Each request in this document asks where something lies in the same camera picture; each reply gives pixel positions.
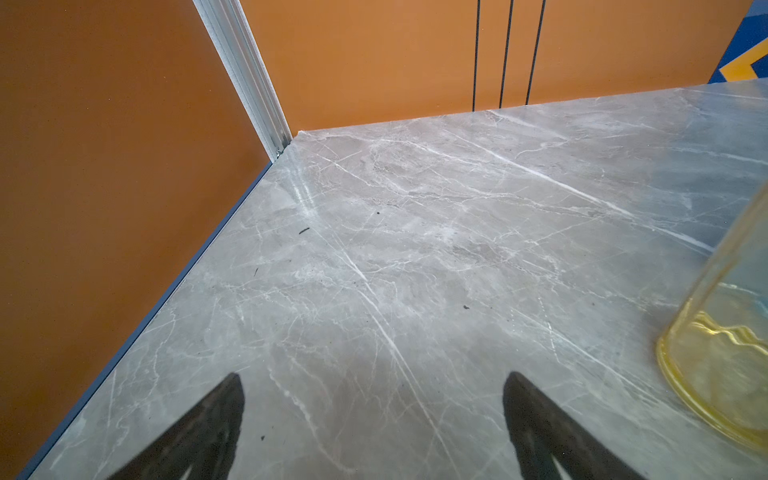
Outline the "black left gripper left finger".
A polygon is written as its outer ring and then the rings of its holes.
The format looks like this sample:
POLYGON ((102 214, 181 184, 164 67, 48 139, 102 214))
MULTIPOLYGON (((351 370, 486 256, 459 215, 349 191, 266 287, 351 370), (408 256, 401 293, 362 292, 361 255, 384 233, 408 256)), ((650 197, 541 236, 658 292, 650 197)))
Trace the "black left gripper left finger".
POLYGON ((237 373, 228 374, 112 479, 226 479, 245 406, 237 373))

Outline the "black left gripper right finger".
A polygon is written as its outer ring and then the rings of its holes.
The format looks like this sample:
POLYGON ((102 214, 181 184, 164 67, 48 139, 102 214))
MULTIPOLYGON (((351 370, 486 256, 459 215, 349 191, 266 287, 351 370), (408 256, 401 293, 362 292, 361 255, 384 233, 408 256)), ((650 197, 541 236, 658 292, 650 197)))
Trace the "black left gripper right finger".
POLYGON ((504 419, 525 479, 639 479, 641 475, 608 450, 520 372, 503 387, 504 419))

